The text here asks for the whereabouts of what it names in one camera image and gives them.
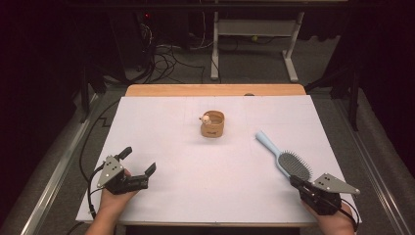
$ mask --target small wooden container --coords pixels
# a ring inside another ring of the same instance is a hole
[[[207,111],[204,115],[206,114],[208,114],[211,124],[202,123],[202,135],[208,138],[217,138],[222,136],[223,128],[225,126],[225,115],[219,111]]]

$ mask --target human hand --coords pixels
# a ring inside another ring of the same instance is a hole
[[[91,226],[86,231],[87,235],[112,235],[119,216],[124,211],[128,202],[138,191],[114,195],[107,189],[102,190],[100,208]]]
[[[131,173],[125,169],[124,173],[131,176]],[[98,212],[105,211],[107,214],[120,215],[128,202],[138,193],[138,191],[128,192],[125,194],[114,195],[107,189],[102,190],[101,203]]]
[[[345,216],[340,211],[337,211],[333,215],[319,215],[304,201],[301,202],[302,205],[317,219],[318,226],[325,235],[354,234],[353,224],[350,218]],[[348,205],[342,203],[342,209],[352,215],[351,209]]]

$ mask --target wooden table edge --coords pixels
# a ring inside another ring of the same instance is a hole
[[[147,96],[295,96],[306,95],[300,84],[134,84],[126,97]]]

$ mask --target light blue hairbrush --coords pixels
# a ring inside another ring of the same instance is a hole
[[[290,151],[281,152],[262,131],[258,132],[255,137],[275,155],[275,164],[288,178],[291,175],[295,175],[305,181],[311,178],[309,166],[295,153]]]

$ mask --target white paper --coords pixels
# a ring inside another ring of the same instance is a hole
[[[219,138],[201,135],[199,117],[209,110],[225,114]],[[324,172],[344,180],[309,96],[123,97],[98,163],[131,146],[124,167],[133,175],[152,163],[157,170],[120,222],[314,223],[299,191],[255,139],[260,130],[281,151],[305,160],[311,180]],[[354,205],[350,195],[342,198]],[[93,194],[96,209],[99,200],[100,193]],[[76,220],[92,220],[86,198]]]

